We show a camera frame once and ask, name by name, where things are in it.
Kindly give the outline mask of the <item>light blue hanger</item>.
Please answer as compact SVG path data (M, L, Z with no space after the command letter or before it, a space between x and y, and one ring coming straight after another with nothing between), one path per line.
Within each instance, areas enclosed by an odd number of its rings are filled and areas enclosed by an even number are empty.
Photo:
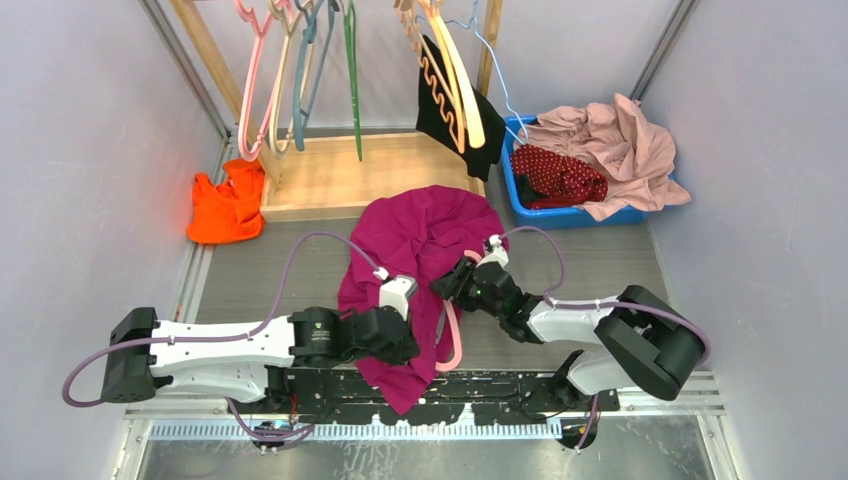
M447 27L450 24L457 25L461 29L471 32L482 44L481 60L478 65L477 90L481 94L487 92L492 74L495 73L503 90L506 109L510 113L518 115L517 111L510 104L509 91L495 53L503 4L503 1L487 1L482 23L479 22L478 1L472 2L471 16L467 21L445 20L441 17L446 22Z

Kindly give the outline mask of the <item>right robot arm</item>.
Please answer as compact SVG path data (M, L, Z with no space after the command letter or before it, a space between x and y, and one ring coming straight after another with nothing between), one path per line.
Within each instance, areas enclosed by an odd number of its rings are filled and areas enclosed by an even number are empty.
M593 301L563 301L522 290L506 265L464 257L430 288L462 311L489 314L517 342L578 344L554 386L567 410L625 387L672 401L711 354L703 331L642 286Z

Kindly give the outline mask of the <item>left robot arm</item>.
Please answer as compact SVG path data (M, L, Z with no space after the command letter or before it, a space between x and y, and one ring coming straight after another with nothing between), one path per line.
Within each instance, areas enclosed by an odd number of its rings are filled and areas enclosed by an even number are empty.
M331 369L363 358L400 365L420 349L394 308L358 313L324 307L253 323L195 325L158 319L152 307L131 310L112 330L100 399L134 403L158 394L197 394L285 409L291 385L274 369Z

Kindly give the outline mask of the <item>magenta skirt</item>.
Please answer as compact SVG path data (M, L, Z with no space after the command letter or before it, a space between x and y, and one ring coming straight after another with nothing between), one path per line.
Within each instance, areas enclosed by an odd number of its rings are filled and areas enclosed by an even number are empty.
M452 356L450 328L443 300L429 284L451 270L468 251L483 252L483 242L505 228L488 201L466 190L430 186L372 202L363 211L350 239L368 254L352 255L337 300L341 310L365 311L378 303L376 267L414 278L418 290L410 301L411 328L420 354L405 365L374 358L356 366L367 383L379 388L388 404L407 412L436 377L436 362Z

